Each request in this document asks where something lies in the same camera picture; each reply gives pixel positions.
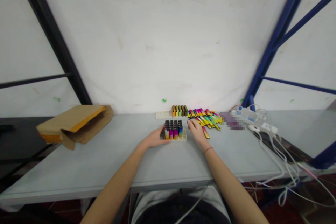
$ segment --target forearm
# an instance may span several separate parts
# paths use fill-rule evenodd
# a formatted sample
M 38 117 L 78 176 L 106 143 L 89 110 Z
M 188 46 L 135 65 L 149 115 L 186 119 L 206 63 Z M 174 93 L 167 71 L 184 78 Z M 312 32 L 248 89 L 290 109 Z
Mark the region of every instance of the forearm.
M 139 144 L 110 179 L 81 223 L 111 223 L 124 201 L 146 148 Z
M 204 151 L 210 147 L 201 147 Z M 205 153 L 211 173 L 238 223 L 268 223 L 252 197 L 224 164 L 214 149 Z

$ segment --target cardboard box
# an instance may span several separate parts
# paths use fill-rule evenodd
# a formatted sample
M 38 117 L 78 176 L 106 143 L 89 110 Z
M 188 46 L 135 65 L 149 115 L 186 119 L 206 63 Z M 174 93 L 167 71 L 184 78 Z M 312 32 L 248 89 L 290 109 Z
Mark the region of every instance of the cardboard box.
M 37 125 L 36 129 L 47 144 L 62 143 L 70 150 L 75 143 L 86 144 L 112 119 L 110 105 L 78 105 Z

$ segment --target white wall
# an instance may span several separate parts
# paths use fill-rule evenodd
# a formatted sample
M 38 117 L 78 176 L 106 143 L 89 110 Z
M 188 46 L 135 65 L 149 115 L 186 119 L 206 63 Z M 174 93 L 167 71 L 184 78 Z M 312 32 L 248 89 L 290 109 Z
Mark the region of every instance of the white wall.
M 64 73 L 28 0 L 0 7 L 0 83 Z M 66 78 L 0 89 L 0 117 L 54 116 L 75 104 Z
M 302 0 L 291 29 L 321 0 Z M 331 1 L 278 50 L 267 76 L 336 89 L 336 0 Z M 326 109 L 336 95 L 262 82 L 255 102 L 268 110 Z
M 238 103 L 285 0 L 48 2 L 93 102 L 140 113 Z

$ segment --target charging cable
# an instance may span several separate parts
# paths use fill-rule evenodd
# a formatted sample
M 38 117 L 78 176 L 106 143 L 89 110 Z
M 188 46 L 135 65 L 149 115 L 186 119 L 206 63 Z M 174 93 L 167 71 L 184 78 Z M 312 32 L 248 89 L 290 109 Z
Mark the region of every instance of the charging cable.
M 188 212 L 186 212 L 177 222 L 175 222 L 175 224 L 179 224 L 181 221 L 183 221 L 183 219 L 191 213 L 192 210 L 194 210 L 194 208 L 197 206 L 197 204 L 201 201 L 203 194 L 205 193 L 205 190 L 207 189 L 207 187 L 204 188 L 201 196 L 198 198 L 198 200 L 196 201 L 196 203 L 189 209 Z
M 268 125 L 271 125 L 270 124 L 270 115 L 268 114 L 268 111 L 265 110 L 265 109 L 261 109 L 259 108 L 256 112 L 258 113 L 259 111 L 264 111 L 265 113 L 263 115 L 260 115 L 261 117 L 266 117 L 266 121 L 268 123 Z M 267 189 L 267 190 L 277 190 L 277 189 L 284 189 L 284 191 L 279 195 L 279 198 L 278 198 L 278 204 L 280 206 L 283 206 L 286 202 L 286 199 L 287 199 L 287 194 L 288 194 L 288 191 L 291 191 L 293 192 L 294 194 L 296 194 L 297 196 L 307 200 L 307 201 L 310 201 L 314 204 L 317 204 L 317 205 L 321 205 L 321 206 L 325 206 L 325 207 L 330 207 L 330 208 L 333 208 L 333 207 L 336 207 L 336 199 L 335 197 L 332 195 L 332 193 L 325 187 L 325 185 L 311 172 L 309 171 L 307 168 L 305 168 L 303 165 L 301 165 L 300 163 L 297 163 L 294 158 L 292 157 L 292 155 L 288 152 L 288 150 L 282 145 L 282 140 L 281 140 L 281 136 L 278 136 L 278 135 L 274 135 L 272 131 L 268 130 L 267 129 L 267 134 L 269 136 L 269 139 L 270 139 L 270 142 L 271 142 L 271 145 L 274 149 L 274 151 L 278 154 L 278 156 L 285 162 L 285 166 L 286 166 L 286 169 L 292 179 L 292 181 L 290 183 L 288 183 L 287 185 L 284 185 L 284 186 L 270 186 L 270 185 L 267 185 L 267 183 L 271 182 L 272 180 L 274 179 L 278 179 L 278 178 L 281 178 L 284 176 L 284 170 L 283 168 L 280 166 L 279 162 L 276 160 L 276 158 L 271 154 L 271 152 L 265 148 L 264 144 L 263 144 L 263 140 L 262 140 L 262 137 L 259 133 L 260 130 L 256 131 L 255 132 L 258 134 L 259 136 L 259 144 L 260 146 L 263 148 L 263 150 L 265 152 L 267 152 L 269 154 L 269 156 L 272 158 L 272 160 L 277 164 L 277 166 L 280 168 L 281 170 L 281 174 L 278 175 L 278 176 L 275 176 L 273 178 L 270 178 L 266 181 L 263 181 L 263 182 L 256 182 L 256 184 L 259 184 L 259 185 L 263 185 L 263 186 L 266 186 L 266 188 L 262 188 L 262 189 Z M 275 145 L 274 145 L 274 142 L 273 140 L 275 139 L 275 141 L 278 142 L 278 144 L 284 149 L 284 151 L 287 153 L 287 155 L 292 159 L 294 165 L 295 165 L 295 168 L 294 169 L 292 166 L 289 166 L 288 164 L 288 160 L 287 160 L 287 157 L 284 153 L 282 153 Z M 300 174 L 300 168 L 302 170 L 304 170 L 305 172 L 307 172 L 313 179 L 315 179 L 319 184 L 321 184 L 323 186 L 323 188 L 331 195 L 333 201 L 334 201 L 334 204 L 333 205 L 325 205 L 325 204 L 321 204 L 321 203 L 318 203 L 316 201 L 313 201 L 313 200 L 310 200 L 308 198 L 305 198 L 303 196 L 301 196 L 300 194 L 296 193 L 295 191 L 293 191 L 291 188 L 292 187 L 295 187 L 297 186 L 297 184 L 300 182 L 300 177 L 299 177 L 299 174 Z M 255 187 L 244 187 L 244 188 L 248 188 L 248 189 L 254 189 L 256 190 Z

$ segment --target bracelet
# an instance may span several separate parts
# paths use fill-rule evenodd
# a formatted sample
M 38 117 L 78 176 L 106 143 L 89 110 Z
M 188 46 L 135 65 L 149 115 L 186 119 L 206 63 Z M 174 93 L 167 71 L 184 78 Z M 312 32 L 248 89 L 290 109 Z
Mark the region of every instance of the bracelet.
M 203 152 L 203 155 L 205 155 L 205 153 L 206 153 L 208 150 L 210 150 L 210 149 L 213 149 L 213 148 L 210 147 L 210 148 L 206 149 L 206 150 Z

